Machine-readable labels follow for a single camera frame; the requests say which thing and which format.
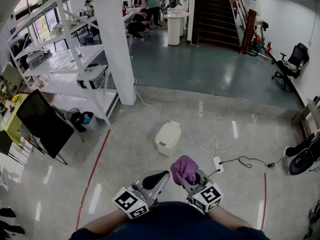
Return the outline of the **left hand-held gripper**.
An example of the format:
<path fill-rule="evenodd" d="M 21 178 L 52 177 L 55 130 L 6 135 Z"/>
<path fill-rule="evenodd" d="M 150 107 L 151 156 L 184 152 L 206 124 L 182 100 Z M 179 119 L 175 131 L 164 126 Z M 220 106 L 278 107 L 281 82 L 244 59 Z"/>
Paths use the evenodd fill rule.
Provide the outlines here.
<path fill-rule="evenodd" d="M 129 219 L 136 219 L 158 205 L 158 195 L 169 179 L 168 170 L 146 172 L 129 186 L 122 187 L 113 197 L 112 202 Z"/>

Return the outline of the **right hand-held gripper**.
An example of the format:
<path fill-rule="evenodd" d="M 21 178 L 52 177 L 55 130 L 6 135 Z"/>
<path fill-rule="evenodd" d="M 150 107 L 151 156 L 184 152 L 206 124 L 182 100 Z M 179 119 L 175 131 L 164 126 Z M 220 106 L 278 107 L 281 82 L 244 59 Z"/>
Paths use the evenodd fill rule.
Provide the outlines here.
<path fill-rule="evenodd" d="M 193 183 L 189 183 L 179 172 L 176 176 L 180 185 L 188 193 L 187 200 L 202 212 L 207 213 L 221 204 L 224 195 L 217 183 L 213 183 L 201 169 L 197 169 L 194 174 Z"/>

